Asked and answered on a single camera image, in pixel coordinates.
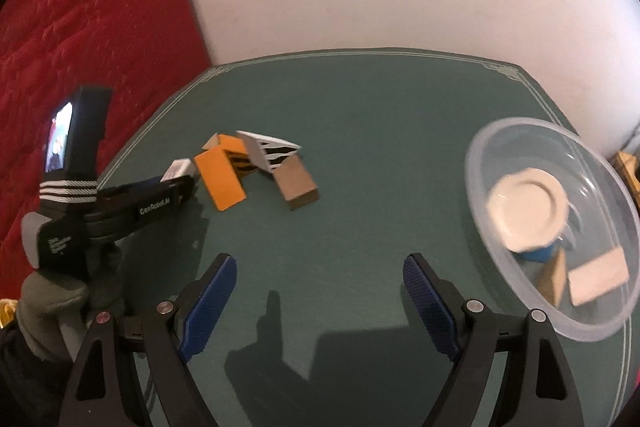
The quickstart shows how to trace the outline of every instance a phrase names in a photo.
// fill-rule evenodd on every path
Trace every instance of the bolt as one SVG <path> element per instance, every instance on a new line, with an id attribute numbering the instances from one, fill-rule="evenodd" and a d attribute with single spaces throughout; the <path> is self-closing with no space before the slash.
<path id="1" fill-rule="evenodd" d="M 476 301 L 475 299 L 471 299 L 466 303 L 466 309 L 470 312 L 480 313 L 482 310 L 484 310 L 484 304 L 482 304 L 482 302 L 480 301 Z"/>
<path id="2" fill-rule="evenodd" d="M 542 310 L 532 310 L 531 318 L 536 322 L 544 322 L 546 321 L 546 314 Z"/>
<path id="3" fill-rule="evenodd" d="M 109 312 L 100 312 L 97 315 L 95 315 L 95 321 L 98 324 L 104 324 L 105 322 L 109 322 L 110 318 L 111 318 L 111 314 Z"/>
<path id="4" fill-rule="evenodd" d="M 162 301 L 158 306 L 156 306 L 156 310 L 159 314 L 166 315 L 174 310 L 174 303 L 171 301 Z"/>

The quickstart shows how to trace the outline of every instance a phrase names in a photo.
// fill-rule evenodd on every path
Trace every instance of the yellow fabric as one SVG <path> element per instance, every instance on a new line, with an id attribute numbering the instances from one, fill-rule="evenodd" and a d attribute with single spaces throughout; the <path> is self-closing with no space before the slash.
<path id="1" fill-rule="evenodd" d="M 13 299 L 0 299 L 0 328 L 14 320 L 17 303 Z"/>

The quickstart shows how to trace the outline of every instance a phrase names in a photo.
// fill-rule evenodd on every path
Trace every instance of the plastic bowl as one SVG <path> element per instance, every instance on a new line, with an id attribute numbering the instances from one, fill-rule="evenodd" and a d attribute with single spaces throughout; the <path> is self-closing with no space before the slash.
<path id="1" fill-rule="evenodd" d="M 495 266 L 524 305 L 545 311 L 559 334 L 576 341 L 595 342 L 618 331 L 640 293 L 640 222 L 609 163 L 560 126 L 534 118 L 506 118 L 476 134 L 465 164 L 466 193 L 476 227 Z M 535 283 L 544 264 L 507 250 L 486 211 L 487 196 L 497 181 L 526 168 L 556 177 L 579 216 L 565 248 L 567 270 L 620 245 L 629 270 L 625 285 L 578 307 L 571 303 L 568 284 L 558 309 L 540 295 Z"/>

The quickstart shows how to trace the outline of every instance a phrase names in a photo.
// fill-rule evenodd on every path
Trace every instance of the table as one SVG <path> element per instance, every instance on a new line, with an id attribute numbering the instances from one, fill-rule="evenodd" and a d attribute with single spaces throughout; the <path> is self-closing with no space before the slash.
<path id="1" fill-rule="evenodd" d="M 245 201 L 218 212 L 199 184 L 175 219 L 123 242 L 136 310 L 176 296 L 221 251 L 238 260 L 238 285 L 190 362 L 221 426 L 421 425 L 450 363 L 402 286 L 414 251 L 465 298 L 526 312 L 482 245 L 463 180 L 474 134 L 508 116 L 571 128 L 517 66 L 391 48 L 219 66 L 158 110 L 101 186 L 161 174 L 213 133 L 243 129 L 301 144 L 321 195 L 291 212 L 259 172 L 243 181 Z M 633 325 L 599 343 L 562 340 L 589 427 L 606 425 L 633 387 Z M 505 358 L 495 357 L 475 425 L 490 417 Z M 152 418 L 166 424 L 158 403 Z"/>

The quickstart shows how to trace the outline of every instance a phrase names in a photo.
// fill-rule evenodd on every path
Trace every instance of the red fabric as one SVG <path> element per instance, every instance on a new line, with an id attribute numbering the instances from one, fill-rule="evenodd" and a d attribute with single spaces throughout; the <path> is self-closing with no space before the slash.
<path id="1" fill-rule="evenodd" d="M 0 297 L 31 267 L 20 220 L 38 205 L 53 110 L 79 84 L 114 87 L 104 169 L 173 92 L 210 66 L 188 0 L 7 0 L 0 10 Z"/>

